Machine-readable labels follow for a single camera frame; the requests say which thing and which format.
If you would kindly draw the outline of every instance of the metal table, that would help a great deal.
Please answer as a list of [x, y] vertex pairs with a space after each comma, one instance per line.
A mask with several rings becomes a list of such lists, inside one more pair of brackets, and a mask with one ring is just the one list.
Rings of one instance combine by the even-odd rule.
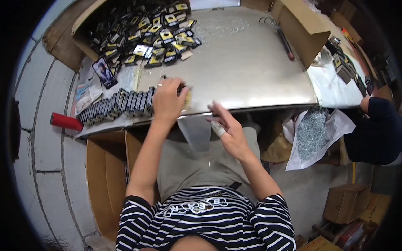
[[[185, 61], [144, 69], [137, 90], [156, 86], [162, 74], [182, 78], [193, 87], [191, 108], [183, 115], [208, 112], [212, 100], [229, 110], [317, 104], [297, 55], [295, 61], [290, 61], [274, 27], [258, 23], [264, 15], [244, 7], [194, 11], [195, 37], [203, 45]], [[113, 122], [85, 126], [76, 138], [149, 122], [149, 118], [131, 119], [123, 114]]]

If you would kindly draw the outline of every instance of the red roll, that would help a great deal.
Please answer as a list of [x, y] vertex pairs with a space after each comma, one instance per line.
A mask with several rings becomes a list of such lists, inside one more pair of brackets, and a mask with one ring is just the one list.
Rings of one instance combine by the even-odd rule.
[[84, 127], [78, 119], [64, 116], [55, 112], [51, 114], [50, 125], [77, 131], [82, 131], [82, 128]]

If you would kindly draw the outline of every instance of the hand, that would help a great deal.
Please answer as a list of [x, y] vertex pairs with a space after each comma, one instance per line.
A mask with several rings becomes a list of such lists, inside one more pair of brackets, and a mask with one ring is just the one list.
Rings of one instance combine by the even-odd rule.
[[250, 154], [253, 155], [244, 137], [242, 125], [233, 118], [230, 112], [215, 101], [208, 108], [219, 117], [207, 118], [207, 120], [219, 122], [226, 131], [222, 134], [221, 141], [228, 154], [240, 162], [244, 161]]
[[180, 96], [177, 96], [177, 88], [181, 83], [184, 83], [181, 78], [167, 78], [159, 81], [153, 97], [154, 121], [170, 128], [174, 125], [182, 112], [184, 101], [189, 92], [189, 88], [184, 87]]

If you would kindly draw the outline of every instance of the striped shirt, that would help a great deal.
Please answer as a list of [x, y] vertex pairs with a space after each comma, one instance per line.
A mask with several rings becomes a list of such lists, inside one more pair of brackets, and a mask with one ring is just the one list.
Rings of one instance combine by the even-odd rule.
[[229, 187], [202, 186], [175, 192], [150, 206], [128, 196], [120, 215], [117, 251], [152, 247], [169, 250], [197, 235], [218, 250], [295, 250], [295, 233], [285, 200], [278, 194], [253, 205]]

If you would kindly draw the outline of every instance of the cardboard box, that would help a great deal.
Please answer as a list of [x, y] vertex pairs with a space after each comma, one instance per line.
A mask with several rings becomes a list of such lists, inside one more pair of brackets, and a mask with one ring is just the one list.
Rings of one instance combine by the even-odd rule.
[[[181, 2], [187, 3], [189, 9], [186, 10], [186, 13], [191, 14], [190, 1], [182, 0]], [[108, 15], [115, 5], [115, 1], [97, 0], [77, 18], [72, 27], [71, 34], [74, 43], [94, 61], [99, 59], [99, 55], [89, 47], [90, 42], [86, 35], [88, 28], [89, 26], [93, 26], [94, 23], [96, 24], [99, 21], [105, 20], [104, 16]]]
[[142, 144], [127, 131], [90, 136], [86, 144], [86, 178], [95, 220], [101, 234], [115, 241], [123, 208], [124, 165], [131, 171]]
[[304, 67], [309, 68], [331, 34], [328, 27], [301, 0], [276, 0], [271, 15]]
[[318, 236], [297, 251], [342, 251], [342, 249], [324, 237]]
[[374, 194], [361, 220], [380, 224], [387, 213], [392, 197], [385, 194]]
[[370, 186], [345, 184], [329, 189], [322, 217], [338, 224], [349, 224], [361, 216], [370, 200]]
[[353, 26], [348, 22], [348, 20], [344, 16], [342, 16], [341, 13], [336, 11], [333, 12], [330, 16], [330, 19], [339, 28], [345, 28], [355, 43], [358, 43], [359, 45], [363, 44], [363, 40], [361, 39], [360, 35], [357, 33], [355, 28], [353, 28]]

